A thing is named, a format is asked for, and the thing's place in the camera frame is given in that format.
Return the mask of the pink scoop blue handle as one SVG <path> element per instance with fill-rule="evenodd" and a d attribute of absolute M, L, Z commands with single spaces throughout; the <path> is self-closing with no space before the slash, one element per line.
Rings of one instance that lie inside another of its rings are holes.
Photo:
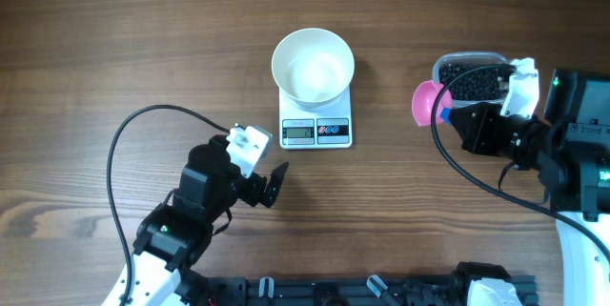
<path fill-rule="evenodd" d="M 412 115 L 419 127 L 431 125 L 431 113 L 437 95 L 442 90 L 443 85 L 428 80 L 419 84 L 414 92 L 412 99 Z M 446 92 L 440 99 L 437 109 L 436 122 L 438 124 L 449 121 L 449 113 L 453 107 L 453 98 L 450 92 Z"/>

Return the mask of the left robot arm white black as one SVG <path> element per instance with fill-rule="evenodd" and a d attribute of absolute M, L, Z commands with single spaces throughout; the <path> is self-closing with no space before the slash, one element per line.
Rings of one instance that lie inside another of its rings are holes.
<path fill-rule="evenodd" d="M 192 266 L 209 247 L 214 222 L 237 200 L 270 208 L 275 203 L 287 162 L 269 178 L 244 176 L 227 152 L 230 141 L 216 135 L 192 148 L 179 187 L 142 221 L 133 252 L 104 300 L 106 305 L 208 305 L 212 292 L 207 278 Z"/>

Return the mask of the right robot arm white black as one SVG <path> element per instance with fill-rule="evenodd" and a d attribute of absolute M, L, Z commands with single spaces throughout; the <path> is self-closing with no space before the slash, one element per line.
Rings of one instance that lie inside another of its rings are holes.
<path fill-rule="evenodd" d="M 442 116 L 457 130 L 463 150 L 538 171 L 549 205 L 526 206 L 556 220 L 564 304 L 608 304 L 608 75 L 556 69 L 542 120 L 490 103 Z"/>

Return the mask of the white digital kitchen scale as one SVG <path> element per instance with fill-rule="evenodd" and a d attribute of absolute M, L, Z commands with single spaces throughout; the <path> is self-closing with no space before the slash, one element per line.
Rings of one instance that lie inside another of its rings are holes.
<path fill-rule="evenodd" d="M 353 144 L 350 89 L 314 108 L 279 93 L 279 144 L 285 150 L 347 149 Z"/>

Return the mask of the white bowl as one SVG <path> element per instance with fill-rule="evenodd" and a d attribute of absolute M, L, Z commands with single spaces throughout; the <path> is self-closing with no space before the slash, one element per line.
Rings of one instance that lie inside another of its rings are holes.
<path fill-rule="evenodd" d="M 306 28 L 285 36 L 275 47 L 271 72 L 281 92 L 304 108 L 334 101 L 350 86 L 355 56 L 339 35 Z"/>

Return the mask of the clear plastic container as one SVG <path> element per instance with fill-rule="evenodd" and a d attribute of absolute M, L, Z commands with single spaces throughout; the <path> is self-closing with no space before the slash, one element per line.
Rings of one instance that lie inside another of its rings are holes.
<path fill-rule="evenodd" d="M 438 80 L 438 70 L 439 68 L 447 63 L 463 63 L 463 64 L 478 64 L 482 66 L 490 66 L 490 65 L 508 65 L 510 63 L 509 59 L 504 57 L 503 55 L 496 52 L 489 51 L 466 51 L 466 52 L 455 52 L 448 53 L 441 56 L 435 65 L 433 66 L 432 79 L 434 82 L 439 82 Z M 453 99 L 453 107 L 454 108 L 462 108 L 474 105 L 478 102 L 486 102 L 493 104 L 501 104 L 504 101 L 506 94 L 508 93 L 508 83 L 504 84 L 506 89 L 505 95 L 501 97 L 501 99 L 497 100 L 486 100 L 486 101 L 462 101 L 462 100 L 454 100 Z"/>

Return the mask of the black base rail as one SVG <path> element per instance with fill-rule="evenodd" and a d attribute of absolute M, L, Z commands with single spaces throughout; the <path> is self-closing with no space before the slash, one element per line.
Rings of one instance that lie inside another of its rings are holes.
<path fill-rule="evenodd" d="M 399 305 L 465 305 L 466 284 L 452 275 L 386 278 L 387 294 Z M 358 279 L 209 280 L 212 305 L 385 305 Z"/>

